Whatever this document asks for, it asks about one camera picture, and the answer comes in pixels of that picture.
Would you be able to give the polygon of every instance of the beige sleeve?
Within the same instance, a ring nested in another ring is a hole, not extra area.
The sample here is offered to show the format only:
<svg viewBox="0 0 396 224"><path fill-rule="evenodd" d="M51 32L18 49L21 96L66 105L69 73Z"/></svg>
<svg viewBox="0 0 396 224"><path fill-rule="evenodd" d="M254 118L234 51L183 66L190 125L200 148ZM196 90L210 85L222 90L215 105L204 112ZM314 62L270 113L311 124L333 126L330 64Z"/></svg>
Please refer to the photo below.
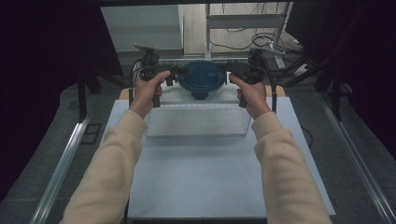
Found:
<svg viewBox="0 0 396 224"><path fill-rule="evenodd" d="M258 117L252 129L258 141L255 151L262 166L268 223L332 223L303 152L275 113Z"/></svg>
<svg viewBox="0 0 396 224"><path fill-rule="evenodd" d="M120 223L146 128L145 121L126 110L108 129L64 210L62 223Z"/></svg>

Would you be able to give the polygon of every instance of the transparent plastic container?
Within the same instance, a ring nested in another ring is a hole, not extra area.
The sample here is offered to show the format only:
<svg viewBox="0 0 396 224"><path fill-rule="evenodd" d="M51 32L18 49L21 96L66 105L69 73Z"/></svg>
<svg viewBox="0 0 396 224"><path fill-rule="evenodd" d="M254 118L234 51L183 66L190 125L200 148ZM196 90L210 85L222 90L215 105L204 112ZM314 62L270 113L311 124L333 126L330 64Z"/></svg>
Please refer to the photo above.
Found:
<svg viewBox="0 0 396 224"><path fill-rule="evenodd" d="M250 120L236 104L162 105L149 113L146 137L246 135Z"/></svg>

